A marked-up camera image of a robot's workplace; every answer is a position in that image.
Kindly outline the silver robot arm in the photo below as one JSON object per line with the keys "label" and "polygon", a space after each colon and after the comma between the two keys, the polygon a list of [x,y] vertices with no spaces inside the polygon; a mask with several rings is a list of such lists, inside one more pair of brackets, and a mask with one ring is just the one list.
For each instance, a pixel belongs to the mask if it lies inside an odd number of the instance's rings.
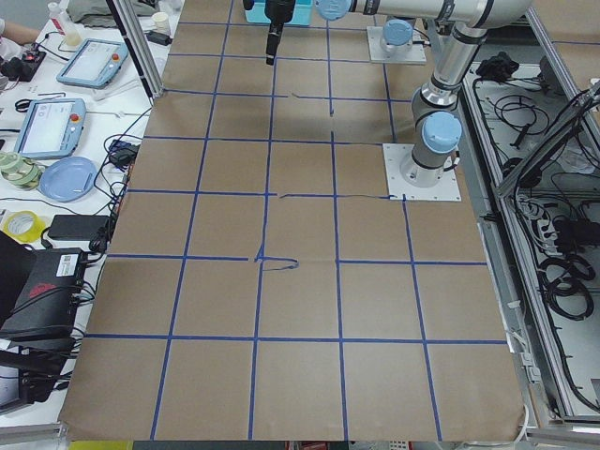
{"label": "silver robot arm", "polygon": [[[507,25],[521,17],[533,1],[525,0],[391,0],[391,1],[314,1],[319,15],[332,22],[348,13],[391,15],[460,22],[474,29],[492,29]],[[264,1],[263,12],[269,23],[265,62],[273,66],[284,24],[293,19],[296,1]]]}
{"label": "silver robot arm", "polygon": [[437,185],[446,160],[458,147],[463,128],[453,109],[467,69],[487,33],[463,22],[456,23],[442,46],[429,81],[413,95],[416,143],[401,172],[417,188]]}

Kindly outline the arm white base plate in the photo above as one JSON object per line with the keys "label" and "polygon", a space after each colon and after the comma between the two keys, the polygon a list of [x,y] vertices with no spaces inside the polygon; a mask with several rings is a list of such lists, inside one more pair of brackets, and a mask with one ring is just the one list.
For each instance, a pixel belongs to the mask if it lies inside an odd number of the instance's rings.
{"label": "arm white base plate", "polygon": [[383,38],[383,28],[381,26],[367,27],[367,43],[372,63],[417,66],[423,66],[427,63],[422,43],[411,41],[401,46],[389,45]]}
{"label": "arm white base plate", "polygon": [[413,160],[413,145],[382,146],[388,196],[398,201],[460,202],[456,171],[450,157],[438,169],[425,169]]}

